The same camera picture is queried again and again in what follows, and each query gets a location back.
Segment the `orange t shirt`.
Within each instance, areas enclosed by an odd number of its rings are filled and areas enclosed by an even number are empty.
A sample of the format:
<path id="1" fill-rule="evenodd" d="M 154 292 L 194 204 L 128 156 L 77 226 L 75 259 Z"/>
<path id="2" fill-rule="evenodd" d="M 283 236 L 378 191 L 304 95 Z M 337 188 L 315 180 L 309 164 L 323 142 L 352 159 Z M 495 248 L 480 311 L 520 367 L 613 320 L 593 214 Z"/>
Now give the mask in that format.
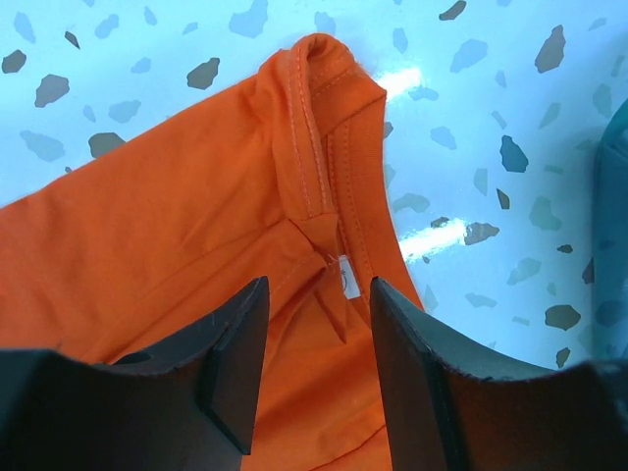
<path id="1" fill-rule="evenodd" d="M 247 470 L 388 470 L 369 286 L 406 297 L 386 94 L 301 38 L 251 78 L 1 211 L 1 343 L 112 362 L 267 277 Z"/>

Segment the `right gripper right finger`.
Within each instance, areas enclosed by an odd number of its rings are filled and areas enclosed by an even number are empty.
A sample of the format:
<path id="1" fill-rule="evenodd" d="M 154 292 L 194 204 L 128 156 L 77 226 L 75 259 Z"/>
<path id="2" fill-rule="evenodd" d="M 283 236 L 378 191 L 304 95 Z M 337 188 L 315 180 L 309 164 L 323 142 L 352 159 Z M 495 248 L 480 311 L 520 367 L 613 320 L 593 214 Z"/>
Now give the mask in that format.
<path id="1" fill-rule="evenodd" d="M 623 470 L 627 363 L 552 371 L 433 318 L 381 278 L 373 342 L 396 470 Z"/>

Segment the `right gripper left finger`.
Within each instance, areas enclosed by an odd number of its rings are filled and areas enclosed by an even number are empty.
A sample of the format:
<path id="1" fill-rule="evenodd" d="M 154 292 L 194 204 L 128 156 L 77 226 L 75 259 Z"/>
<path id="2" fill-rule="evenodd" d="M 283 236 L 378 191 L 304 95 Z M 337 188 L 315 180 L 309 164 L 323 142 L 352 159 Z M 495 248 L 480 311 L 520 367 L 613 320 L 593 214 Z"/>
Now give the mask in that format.
<path id="1" fill-rule="evenodd" d="M 5 470 L 237 470 L 251 452 L 269 283 L 122 357 L 1 353 Z"/>

